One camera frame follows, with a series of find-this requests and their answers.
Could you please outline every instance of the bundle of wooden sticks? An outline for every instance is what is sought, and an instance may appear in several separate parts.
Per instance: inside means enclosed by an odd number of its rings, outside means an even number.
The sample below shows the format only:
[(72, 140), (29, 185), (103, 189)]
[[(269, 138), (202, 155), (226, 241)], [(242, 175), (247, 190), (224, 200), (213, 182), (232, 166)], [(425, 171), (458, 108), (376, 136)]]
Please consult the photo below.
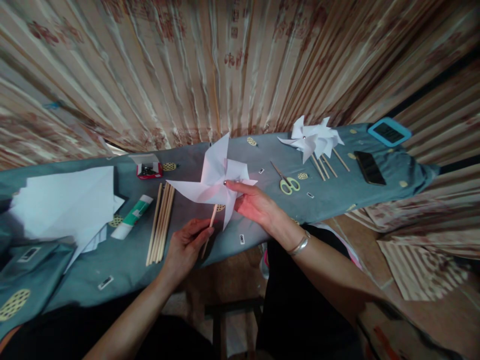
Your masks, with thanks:
[[(343, 164), (343, 166), (345, 167), (345, 169), (349, 172), (349, 171), (350, 171), (349, 167), (348, 167), (347, 164), (344, 162), (344, 160), (340, 157), (340, 155), (339, 155), (339, 153), (337, 152), (337, 150), (335, 150), (335, 149), (332, 149), (332, 150), (333, 150), (333, 152), (335, 153), (336, 157), (337, 157), (337, 158), (340, 160), (340, 162)], [(324, 176), (322, 170), (320, 169), (319, 163), (320, 163), (320, 165), (321, 165), (321, 168), (322, 168), (323, 171), (325, 172), (325, 175), (326, 175), (326, 178), (327, 178), (327, 179), (330, 179), (330, 175), (329, 175), (329, 173), (327, 172), (327, 169), (325, 168), (324, 163), (328, 166), (328, 168), (330, 169), (331, 173), (332, 173), (333, 175), (335, 175), (336, 178), (338, 178), (337, 173), (334, 171), (334, 169), (333, 169), (332, 166), (330, 165), (330, 163), (329, 163), (329, 161), (327, 160), (327, 158), (325, 157), (325, 155), (322, 154), (322, 155), (321, 155), (321, 158), (320, 158), (320, 157), (318, 158), (318, 162), (317, 162), (317, 159), (315, 158), (315, 154), (312, 154), (312, 155), (311, 155), (311, 158), (312, 158), (313, 163), (315, 164), (315, 166), (316, 166), (316, 168), (317, 168), (317, 170), (318, 170), (318, 173), (320, 174), (321, 178), (323, 179), (323, 181), (325, 181), (326, 179), (325, 179), (325, 176)]]
[(169, 183), (166, 184), (159, 211), (160, 198), (162, 197), (162, 186), (163, 184), (160, 184), (158, 187), (155, 216), (151, 228), (150, 245), (148, 246), (148, 255), (146, 256), (146, 266), (153, 263), (159, 263), (164, 257), (165, 242), (167, 241), (167, 231), (169, 229), (170, 213), (172, 212), (175, 189)]

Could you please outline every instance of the white paper pinwheel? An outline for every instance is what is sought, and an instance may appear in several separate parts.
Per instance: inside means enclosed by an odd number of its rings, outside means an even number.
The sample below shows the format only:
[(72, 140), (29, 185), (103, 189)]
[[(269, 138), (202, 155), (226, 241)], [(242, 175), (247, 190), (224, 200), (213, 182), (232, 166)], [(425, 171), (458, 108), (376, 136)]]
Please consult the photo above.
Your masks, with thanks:
[(317, 159), (322, 154), (330, 157), (334, 147), (338, 144), (345, 144), (337, 130), (327, 127), (329, 119), (330, 117), (325, 117), (319, 125), (304, 126), (304, 116), (302, 115), (293, 124), (291, 139), (278, 138), (278, 140), (302, 151), (304, 164), (313, 153)]
[(257, 180), (250, 180), (247, 164), (227, 159), (229, 135), (226, 134), (205, 153), (200, 182), (167, 180), (184, 197), (200, 204), (225, 205), (223, 229), (234, 212), (235, 200), (242, 194), (230, 190), (224, 185), (225, 180), (254, 185)]

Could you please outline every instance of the bamboo skewer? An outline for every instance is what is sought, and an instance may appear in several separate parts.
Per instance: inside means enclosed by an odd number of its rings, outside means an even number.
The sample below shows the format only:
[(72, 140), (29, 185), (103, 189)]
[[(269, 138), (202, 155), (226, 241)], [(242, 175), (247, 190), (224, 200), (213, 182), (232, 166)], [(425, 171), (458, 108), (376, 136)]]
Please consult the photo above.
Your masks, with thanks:
[(317, 162), (317, 159), (315, 159), (315, 156), (313, 154), (311, 155), (311, 158), (313, 159), (313, 163), (315, 164), (316, 168), (318, 169), (318, 172), (320, 173), (321, 178), (323, 179), (323, 181), (325, 181), (325, 176), (322, 173), (322, 170), (320, 169), (320, 166), (319, 166), (319, 163)]
[(330, 168), (332, 174), (335, 175), (336, 178), (338, 178), (337, 174), (335, 173), (333, 167), (330, 166), (330, 163), (327, 160), (327, 158), (325, 157), (325, 155), (322, 154), (321, 157), (322, 157), (323, 161), (325, 161), (325, 164)]
[[(219, 205), (218, 204), (215, 204), (215, 206), (213, 207), (213, 213), (211, 214), (211, 219), (210, 219), (210, 228), (213, 226), (214, 224), (214, 220), (215, 220), (215, 215), (217, 215), (217, 209), (218, 209)], [(204, 256), (205, 256), (205, 251), (207, 250), (207, 245), (209, 244), (209, 240), (210, 238), (208, 238), (205, 242), (205, 245), (203, 245), (203, 250), (201, 252), (201, 258), (203, 259)]]
[(172, 212), (172, 205), (174, 202), (175, 188), (170, 186), (170, 194), (168, 195), (168, 203), (166, 207), (165, 219), (163, 221), (163, 229), (160, 234), (160, 244), (158, 247), (158, 253), (156, 255), (156, 262), (159, 263), (164, 258), (165, 242), (167, 241), (167, 232), (170, 223), (170, 213)]
[(160, 213), (158, 214), (158, 217), (156, 220), (155, 235), (153, 237), (153, 247), (151, 249), (150, 259), (148, 261), (149, 265), (154, 263), (155, 255), (157, 254), (157, 251), (159, 249), (159, 234), (162, 229), (162, 222), (165, 214), (169, 188), (170, 188), (170, 184), (167, 183), (165, 186), (165, 190), (163, 191), (163, 198), (161, 199)]
[(335, 150), (335, 148), (333, 148), (333, 152), (335, 153), (336, 157), (338, 158), (338, 160), (340, 160), (340, 162), (343, 164), (343, 166), (345, 167), (345, 169), (349, 172), (350, 169), (349, 167), (347, 166), (347, 164), (342, 160), (342, 158), (340, 157), (339, 153), (337, 152), (337, 150)]
[(145, 266), (149, 265), (150, 255), (152, 254), (152, 248), (154, 246), (155, 232), (157, 229), (157, 219), (159, 217), (159, 205), (160, 198), (162, 197), (162, 183), (158, 186), (158, 195), (156, 197), (155, 216), (153, 218), (153, 225), (151, 226), (150, 244), (148, 245), (148, 254), (146, 255)]
[(322, 162), (322, 159), (318, 158), (318, 162), (320, 163), (321, 168), (323, 169), (323, 172), (324, 172), (325, 175), (326, 175), (326, 178), (327, 178), (327, 179), (330, 179), (330, 175), (329, 175), (329, 173), (327, 172), (327, 169), (325, 168), (324, 163)]

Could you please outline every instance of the bangle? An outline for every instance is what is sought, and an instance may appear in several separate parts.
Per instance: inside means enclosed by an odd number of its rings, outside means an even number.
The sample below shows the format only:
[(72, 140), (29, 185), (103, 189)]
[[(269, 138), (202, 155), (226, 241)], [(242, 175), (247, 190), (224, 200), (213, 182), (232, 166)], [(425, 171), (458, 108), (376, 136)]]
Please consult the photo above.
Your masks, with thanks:
[(295, 256), (299, 254), (303, 249), (305, 249), (305, 247), (309, 243), (310, 233), (305, 230), (305, 234), (306, 236), (301, 239), (300, 243), (293, 250), (287, 252), (288, 255)]

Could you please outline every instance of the white paper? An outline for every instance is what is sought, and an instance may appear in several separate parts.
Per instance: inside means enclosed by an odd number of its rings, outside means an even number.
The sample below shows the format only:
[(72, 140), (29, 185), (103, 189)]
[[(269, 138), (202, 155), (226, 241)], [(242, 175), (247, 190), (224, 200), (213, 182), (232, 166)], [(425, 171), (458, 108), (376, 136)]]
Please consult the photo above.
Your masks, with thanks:
[(325, 117), (319, 125), (311, 126), (304, 126), (304, 118), (300, 116), (293, 124), (290, 140), (278, 138), (282, 143), (302, 151), (304, 164), (313, 153), (317, 159), (322, 154), (330, 157), (335, 146), (344, 145), (339, 132), (327, 127), (330, 117)]
[(189, 200), (200, 204), (225, 205), (223, 229), (227, 227), (234, 212), (235, 200), (241, 193), (230, 190), (225, 180), (255, 185), (250, 180), (247, 164), (227, 159), (230, 133), (213, 144), (205, 153), (200, 182), (167, 180), (177, 191)]
[(92, 240), (90, 240), (88, 245), (83, 249), (81, 253), (84, 254), (93, 250), (97, 250), (98, 245), (105, 240), (107, 240), (107, 225), (101, 228), (101, 230), (93, 237)]
[(113, 219), (113, 180), (113, 166), (30, 177), (9, 211), (23, 225), (28, 239), (51, 241), (73, 236), (77, 248), (70, 267)]
[[(114, 196), (113, 197), (113, 213), (115, 214), (118, 209), (123, 205), (125, 200), (121, 197)], [(101, 230), (90, 240), (88, 245), (83, 249), (81, 252), (82, 254), (91, 252), (93, 250), (97, 250), (97, 246), (99, 243), (104, 242), (107, 240), (107, 225), (101, 228)]]

